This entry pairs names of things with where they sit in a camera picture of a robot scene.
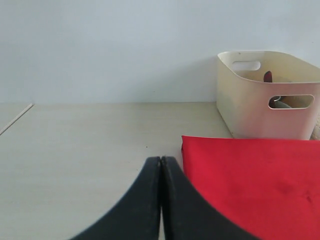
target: storage bin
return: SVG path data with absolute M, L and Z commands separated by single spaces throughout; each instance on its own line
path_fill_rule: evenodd
M 273 83 L 264 82 L 267 71 Z M 293 108 L 271 108 L 274 96 L 290 96 Z M 320 111 L 320 69 L 281 52 L 222 52 L 217 108 L 235 138 L 309 140 Z

